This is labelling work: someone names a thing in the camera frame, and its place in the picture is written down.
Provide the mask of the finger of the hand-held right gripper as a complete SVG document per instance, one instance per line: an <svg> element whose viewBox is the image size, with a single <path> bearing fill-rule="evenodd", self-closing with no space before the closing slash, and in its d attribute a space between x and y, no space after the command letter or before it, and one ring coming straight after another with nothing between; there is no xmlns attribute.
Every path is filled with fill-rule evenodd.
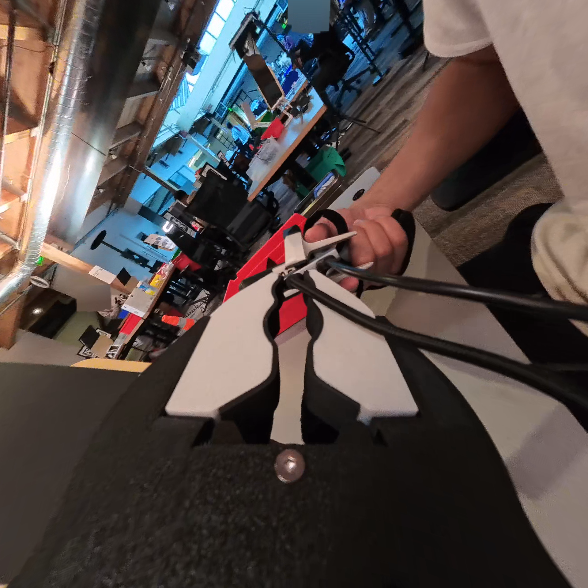
<svg viewBox="0 0 588 588"><path fill-rule="evenodd" d="M326 258L339 259L340 252L356 231L346 232L316 242L305 240L300 229L287 229L283 232L285 260L283 273L301 273L307 269L316 269Z"/></svg>

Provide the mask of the wooden work table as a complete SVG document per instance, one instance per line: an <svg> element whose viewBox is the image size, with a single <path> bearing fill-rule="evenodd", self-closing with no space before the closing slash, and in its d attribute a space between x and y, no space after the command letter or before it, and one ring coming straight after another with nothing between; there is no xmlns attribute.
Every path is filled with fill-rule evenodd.
<svg viewBox="0 0 588 588"><path fill-rule="evenodd" d="M124 347L131 342L147 317L154 311L175 269L172 262L162 265L149 280L141 282L131 292L122 306L122 310L127 314L121 322L113 344L107 351L106 359L119 359L122 356Z"/></svg>
<svg viewBox="0 0 588 588"><path fill-rule="evenodd" d="M288 160L298 145L327 111L327 106L323 103L323 100L314 88L308 90L307 95L310 98L309 109L300 117L289 122L285 131L277 139L276 157L262 178L252 183L247 196L249 202L253 201L269 185L274 174L278 172L280 167Z"/></svg>

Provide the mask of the silver air duct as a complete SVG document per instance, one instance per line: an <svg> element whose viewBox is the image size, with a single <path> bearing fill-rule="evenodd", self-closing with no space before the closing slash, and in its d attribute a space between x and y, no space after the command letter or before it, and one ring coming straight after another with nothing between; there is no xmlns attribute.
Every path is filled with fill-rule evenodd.
<svg viewBox="0 0 588 588"><path fill-rule="evenodd" d="M53 47L17 258L1 309L28 284L48 235L72 243L88 213L160 1L52 1Z"/></svg>

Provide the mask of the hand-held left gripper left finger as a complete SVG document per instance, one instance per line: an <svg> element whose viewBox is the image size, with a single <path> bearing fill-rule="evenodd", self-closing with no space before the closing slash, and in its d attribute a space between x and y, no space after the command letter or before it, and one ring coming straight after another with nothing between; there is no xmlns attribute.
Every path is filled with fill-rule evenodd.
<svg viewBox="0 0 588 588"><path fill-rule="evenodd" d="M281 275L268 273L212 313L166 415L229 421L246 443L270 442L281 388L281 296Z"/></svg>

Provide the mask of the person's right forearm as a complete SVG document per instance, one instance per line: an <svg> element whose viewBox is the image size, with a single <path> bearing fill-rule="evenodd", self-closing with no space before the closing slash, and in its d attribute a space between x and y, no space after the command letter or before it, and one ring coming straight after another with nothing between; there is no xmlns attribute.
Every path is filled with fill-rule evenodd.
<svg viewBox="0 0 588 588"><path fill-rule="evenodd" d="M484 147L519 104L493 47L454 57L436 78L410 135L354 206L355 224L415 210Z"/></svg>

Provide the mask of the green bin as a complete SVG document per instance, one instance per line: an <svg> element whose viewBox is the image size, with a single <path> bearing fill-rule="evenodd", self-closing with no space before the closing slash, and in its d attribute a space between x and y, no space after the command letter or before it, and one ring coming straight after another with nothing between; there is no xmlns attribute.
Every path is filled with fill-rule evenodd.
<svg viewBox="0 0 588 588"><path fill-rule="evenodd" d="M305 171L319 183L329 173L344 178L347 175L346 164L333 146L321 148L307 163Z"/></svg>

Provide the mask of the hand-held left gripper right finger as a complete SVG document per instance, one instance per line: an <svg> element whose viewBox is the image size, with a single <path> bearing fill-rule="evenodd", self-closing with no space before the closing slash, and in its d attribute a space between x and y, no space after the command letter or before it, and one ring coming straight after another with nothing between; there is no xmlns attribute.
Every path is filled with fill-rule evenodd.
<svg viewBox="0 0 588 588"><path fill-rule="evenodd" d="M343 430L376 419L413 419L418 405L390 344L382 334L356 324L321 302L322 293L368 319L374 313L349 291L317 270L301 278L306 329L310 334L304 374L300 426L303 441L334 443Z"/></svg>

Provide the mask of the black monitor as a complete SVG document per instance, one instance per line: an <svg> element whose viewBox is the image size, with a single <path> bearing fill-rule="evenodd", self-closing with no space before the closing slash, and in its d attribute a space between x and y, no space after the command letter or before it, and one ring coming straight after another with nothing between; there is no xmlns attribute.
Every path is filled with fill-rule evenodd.
<svg viewBox="0 0 588 588"><path fill-rule="evenodd" d="M261 54L258 39L262 31L269 32L269 28L256 11L249 11L229 42L229 48L245 63L268 110L274 112L286 103L286 95L273 69Z"/></svg>

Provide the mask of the thick black cable black plug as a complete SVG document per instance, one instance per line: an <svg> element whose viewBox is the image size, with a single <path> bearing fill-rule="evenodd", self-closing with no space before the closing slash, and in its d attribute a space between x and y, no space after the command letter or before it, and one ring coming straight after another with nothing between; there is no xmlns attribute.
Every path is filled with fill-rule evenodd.
<svg viewBox="0 0 588 588"><path fill-rule="evenodd" d="M540 299L532 296L514 295L508 292L498 292L473 286L432 281L423 278L406 276L376 276L367 270L352 268L351 266L328 259L325 264L332 269L340 270L346 276L365 277L380 285L389 285L402 290L408 290L428 295L442 296L467 300L503 307L507 310L532 314L544 314L560 319L587 322L587 306L563 302L552 299ZM291 273L285 277L285 283L290 289L297 289L315 302L322 303L339 316L382 336L391 336L405 343L410 343L418 349L426 350L440 356L458 360L487 371L532 387L537 391L566 405L570 411L587 412L587 393L568 385L548 369L532 364L523 364L492 352L473 348L460 343L454 343L437 337L418 334L392 324L383 323L375 318L357 311L333 296L311 285L311 279Z"/></svg>

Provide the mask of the person's white shirt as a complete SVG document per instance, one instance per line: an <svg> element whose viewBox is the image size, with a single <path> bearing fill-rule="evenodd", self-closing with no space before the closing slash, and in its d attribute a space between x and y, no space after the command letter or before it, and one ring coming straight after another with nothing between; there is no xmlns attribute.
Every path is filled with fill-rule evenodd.
<svg viewBox="0 0 588 588"><path fill-rule="evenodd" d="M423 1L429 51L493 45L570 208L587 213L587 1Z"/></svg>

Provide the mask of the red plastic bin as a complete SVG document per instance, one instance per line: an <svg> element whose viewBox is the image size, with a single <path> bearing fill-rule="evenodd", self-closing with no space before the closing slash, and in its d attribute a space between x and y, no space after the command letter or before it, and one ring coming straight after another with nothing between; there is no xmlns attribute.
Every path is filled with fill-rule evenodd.
<svg viewBox="0 0 588 588"><path fill-rule="evenodd" d="M237 271L236 278L229 281L224 294L223 303L235 296L240 289L240 285L246 278L252 277L265 271L270 265L281 265L285 260L285 247L283 232L293 226L304 229L306 218L298 213L294 213L269 240L255 252L252 257ZM306 304L303 295L298 293L291 298L285 299L280 311L280 330L279 335L285 333L293 325L306 317Z"/></svg>

